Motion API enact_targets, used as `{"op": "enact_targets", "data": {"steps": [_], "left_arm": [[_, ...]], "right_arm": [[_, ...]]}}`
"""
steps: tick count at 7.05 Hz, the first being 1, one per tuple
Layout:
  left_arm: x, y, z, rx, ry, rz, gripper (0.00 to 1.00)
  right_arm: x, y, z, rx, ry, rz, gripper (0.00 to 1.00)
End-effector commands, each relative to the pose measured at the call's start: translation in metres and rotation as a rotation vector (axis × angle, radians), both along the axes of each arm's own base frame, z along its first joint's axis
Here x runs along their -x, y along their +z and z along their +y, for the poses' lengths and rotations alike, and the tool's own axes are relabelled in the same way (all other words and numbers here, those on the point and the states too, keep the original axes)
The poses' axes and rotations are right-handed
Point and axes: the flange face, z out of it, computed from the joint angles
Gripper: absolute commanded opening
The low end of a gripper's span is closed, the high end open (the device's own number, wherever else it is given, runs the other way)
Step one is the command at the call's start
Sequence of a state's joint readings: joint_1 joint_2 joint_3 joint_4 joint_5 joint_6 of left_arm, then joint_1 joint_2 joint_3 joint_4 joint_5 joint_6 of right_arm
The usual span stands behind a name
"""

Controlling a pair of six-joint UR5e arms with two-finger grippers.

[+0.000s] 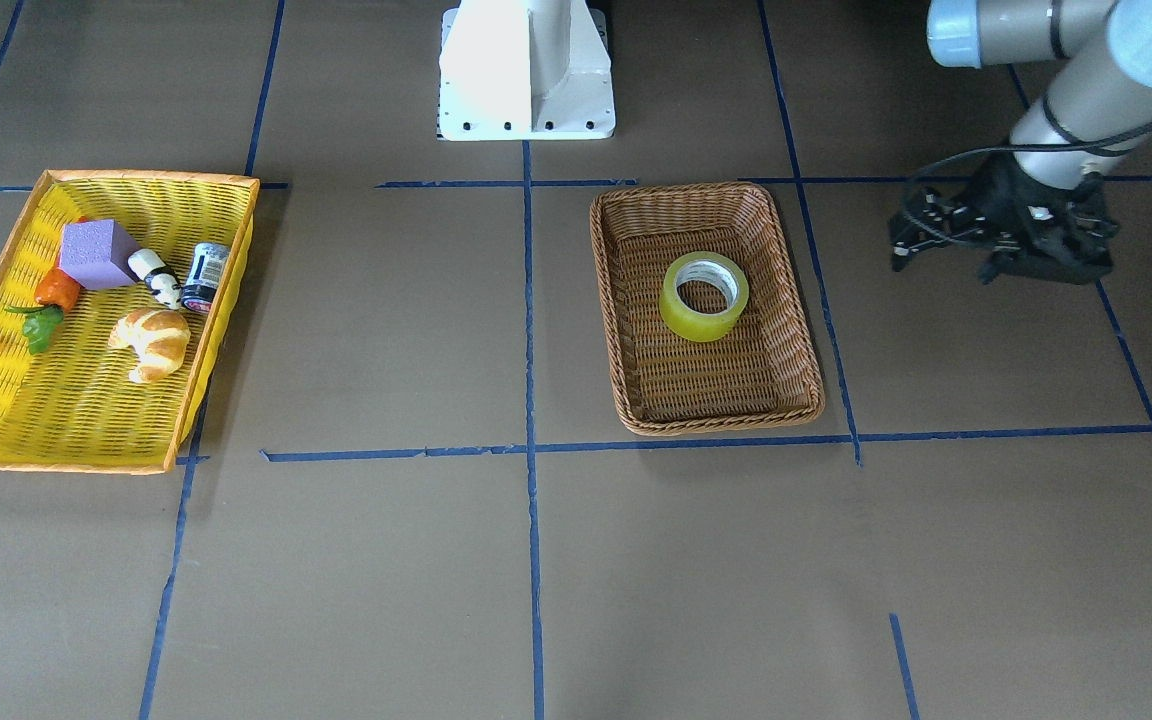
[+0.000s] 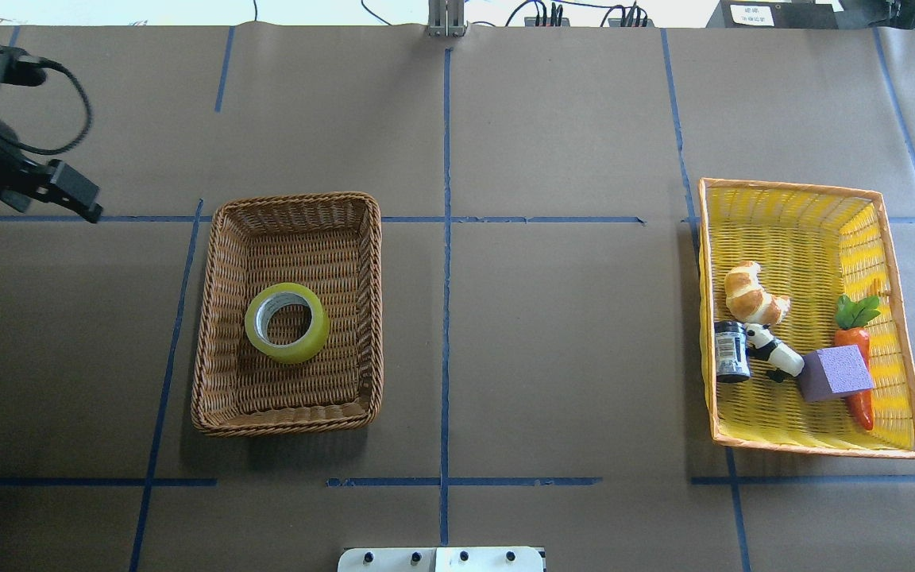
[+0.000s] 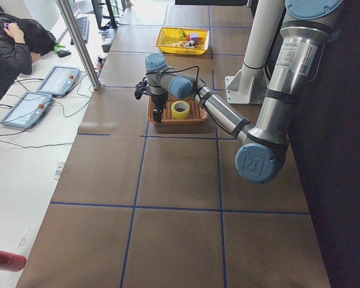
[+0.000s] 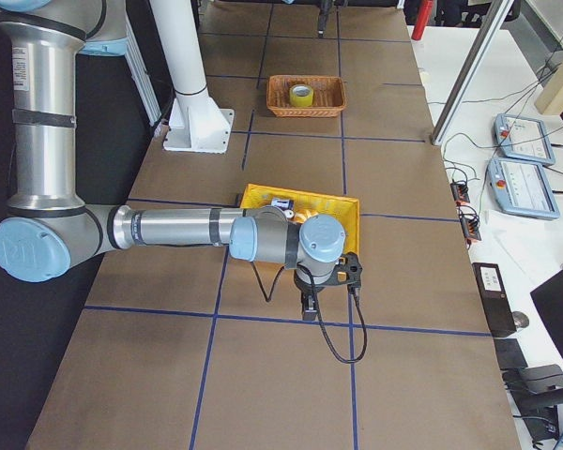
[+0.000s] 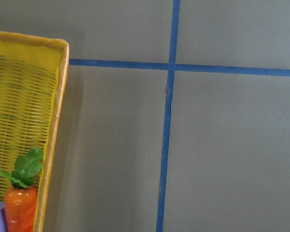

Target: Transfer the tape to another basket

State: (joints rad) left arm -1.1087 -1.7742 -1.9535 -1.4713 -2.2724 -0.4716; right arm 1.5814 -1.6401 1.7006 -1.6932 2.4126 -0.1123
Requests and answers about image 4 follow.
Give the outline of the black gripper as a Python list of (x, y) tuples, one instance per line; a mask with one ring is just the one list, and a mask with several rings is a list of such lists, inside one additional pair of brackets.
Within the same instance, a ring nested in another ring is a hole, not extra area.
[(295, 270), (294, 283), (300, 290), (302, 320), (307, 322), (317, 319), (318, 309), (315, 304), (314, 294), (321, 292), (324, 288), (341, 285), (336, 275), (332, 275), (323, 283), (312, 284), (311, 278), (300, 269)]
[(320, 13), (317, 19), (317, 36), (322, 38), (327, 29), (328, 13), (334, 5), (334, 0), (321, 0), (319, 9)]

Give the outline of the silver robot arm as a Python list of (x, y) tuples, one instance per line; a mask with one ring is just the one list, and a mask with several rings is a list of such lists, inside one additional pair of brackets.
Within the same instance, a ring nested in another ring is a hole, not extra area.
[(356, 278), (336, 218), (296, 224), (273, 206), (135, 210), (77, 195), (76, 57), (124, 54), (126, 17), (122, 1), (0, 1), (0, 27), (12, 44), (17, 167), (9, 215), (0, 222), (0, 266), (43, 282), (112, 250), (225, 246), (236, 259), (292, 271), (304, 318), (319, 319), (319, 293), (340, 273), (346, 285)]

